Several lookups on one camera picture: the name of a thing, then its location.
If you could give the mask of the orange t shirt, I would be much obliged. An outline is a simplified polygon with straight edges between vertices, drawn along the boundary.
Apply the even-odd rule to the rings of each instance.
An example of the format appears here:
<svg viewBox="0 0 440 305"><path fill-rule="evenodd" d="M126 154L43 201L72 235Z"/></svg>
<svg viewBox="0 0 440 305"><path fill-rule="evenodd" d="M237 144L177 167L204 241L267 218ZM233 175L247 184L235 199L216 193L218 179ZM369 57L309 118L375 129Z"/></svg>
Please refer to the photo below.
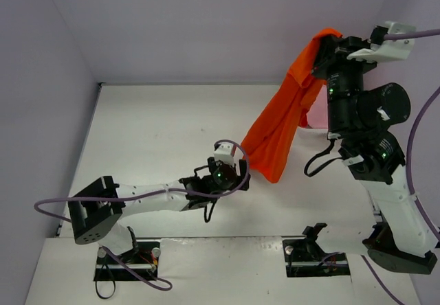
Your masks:
<svg viewBox="0 0 440 305"><path fill-rule="evenodd" d="M339 31L328 27L311 39L241 142L249 156L250 168L260 172L270 183L281 179L296 130L307 125L307 114L325 85L311 70L320 40L331 35L342 38Z"/></svg>

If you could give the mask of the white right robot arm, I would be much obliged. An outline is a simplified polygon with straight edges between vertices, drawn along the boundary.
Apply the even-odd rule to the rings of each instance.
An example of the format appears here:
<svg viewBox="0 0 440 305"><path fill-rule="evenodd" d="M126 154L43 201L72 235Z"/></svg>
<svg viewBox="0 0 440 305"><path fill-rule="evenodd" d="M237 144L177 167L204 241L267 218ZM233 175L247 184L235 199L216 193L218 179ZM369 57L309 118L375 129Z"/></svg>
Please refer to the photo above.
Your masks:
<svg viewBox="0 0 440 305"><path fill-rule="evenodd" d="M364 74L377 64L349 56L366 46L354 36L320 39L311 74L327 83L327 137L331 145L341 141L338 158L367 190L379 214L372 234L362 241L370 259L388 271L429 275L439 241L410 193L409 159L388 130L409 118L410 98L395 82L364 89Z"/></svg>

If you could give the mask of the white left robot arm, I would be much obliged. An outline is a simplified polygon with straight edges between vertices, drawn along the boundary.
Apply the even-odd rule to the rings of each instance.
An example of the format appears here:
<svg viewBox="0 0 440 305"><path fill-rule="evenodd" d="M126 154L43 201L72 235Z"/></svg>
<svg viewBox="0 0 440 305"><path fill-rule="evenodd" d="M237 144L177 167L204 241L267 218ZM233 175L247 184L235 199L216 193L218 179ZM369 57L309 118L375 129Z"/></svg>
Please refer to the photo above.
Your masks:
<svg viewBox="0 0 440 305"><path fill-rule="evenodd" d="M147 212L186 212L203 210L210 221L219 198L249 188L248 163L226 163L209 157L209 173L159 185L134 186L116 183L111 176L96 179L69 198L68 210L77 245L98 243L110 250L121 263L135 260L138 244L132 227L121 220Z"/></svg>

